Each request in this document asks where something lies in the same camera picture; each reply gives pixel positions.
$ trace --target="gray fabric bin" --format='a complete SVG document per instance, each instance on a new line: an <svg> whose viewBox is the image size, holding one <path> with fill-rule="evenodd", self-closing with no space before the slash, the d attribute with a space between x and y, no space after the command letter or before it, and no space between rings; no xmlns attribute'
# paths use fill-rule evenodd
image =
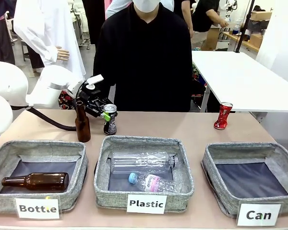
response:
<svg viewBox="0 0 288 230"><path fill-rule="evenodd" d="M214 143L202 167L220 209L236 217L239 202L283 202L288 213L288 151L277 143Z"/></svg>
<svg viewBox="0 0 288 230"><path fill-rule="evenodd" d="M170 155L178 157L182 162L178 169L172 171L173 182L180 182L182 190L180 193L149 193L149 192L124 192L109 191L110 161L114 151L166 151ZM180 140L151 137L109 136L101 145L100 155L94 178L96 203L99 207L126 209L128 194L143 195L167 195L165 212L183 212L186 210L188 199L194 193L194 183L189 167L185 148Z"/></svg>
<svg viewBox="0 0 288 230"><path fill-rule="evenodd" d="M14 199L59 196L62 211L71 210L84 183L87 170L85 145L80 142L48 140L9 141L0 148L0 213L16 213ZM29 173L69 173L66 191L30 191L3 187L3 177Z"/></svg>

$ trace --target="plastic sign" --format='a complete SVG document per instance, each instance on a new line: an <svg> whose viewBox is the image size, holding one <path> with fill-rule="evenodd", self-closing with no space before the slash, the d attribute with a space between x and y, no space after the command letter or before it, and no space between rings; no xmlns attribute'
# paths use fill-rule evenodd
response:
<svg viewBox="0 0 288 230"><path fill-rule="evenodd" d="M128 195L127 212L164 214L166 195Z"/></svg>
<svg viewBox="0 0 288 230"><path fill-rule="evenodd" d="M19 218L60 219L58 199L15 198Z"/></svg>
<svg viewBox="0 0 288 230"><path fill-rule="evenodd" d="M241 204L238 226L274 226L281 208L280 203Z"/></svg>

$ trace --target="soda can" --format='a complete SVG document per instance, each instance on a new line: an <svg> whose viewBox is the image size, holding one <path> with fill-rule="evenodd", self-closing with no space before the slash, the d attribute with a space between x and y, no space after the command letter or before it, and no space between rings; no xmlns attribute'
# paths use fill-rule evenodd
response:
<svg viewBox="0 0 288 230"><path fill-rule="evenodd" d="M117 108L114 104L106 104L104 106L104 132L107 135L114 135L116 134L116 125L115 125L115 117L117 114Z"/></svg>
<svg viewBox="0 0 288 230"><path fill-rule="evenodd" d="M220 113L217 121L214 124L216 129L223 130L227 126L227 117L232 109L232 104L228 102L222 102L220 105Z"/></svg>

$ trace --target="beer bottle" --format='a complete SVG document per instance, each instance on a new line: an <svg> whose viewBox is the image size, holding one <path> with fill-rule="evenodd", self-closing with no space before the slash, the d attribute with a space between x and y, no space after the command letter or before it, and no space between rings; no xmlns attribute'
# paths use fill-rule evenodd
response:
<svg viewBox="0 0 288 230"><path fill-rule="evenodd" d="M29 190L65 190L69 183L65 172L31 173L27 176L4 177L3 186L24 187Z"/></svg>
<svg viewBox="0 0 288 230"><path fill-rule="evenodd" d="M88 117L86 116L82 101L76 102L77 118L75 120L78 140L88 142L91 139L91 130Z"/></svg>

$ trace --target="blue bottle cap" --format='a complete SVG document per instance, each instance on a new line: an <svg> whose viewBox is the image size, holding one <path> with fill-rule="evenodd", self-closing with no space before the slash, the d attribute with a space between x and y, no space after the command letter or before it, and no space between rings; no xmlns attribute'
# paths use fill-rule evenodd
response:
<svg viewBox="0 0 288 230"><path fill-rule="evenodd" d="M128 181L129 181L131 184L135 184L136 178L137 178L137 174L135 174L135 173L132 172L132 173L129 175Z"/></svg>

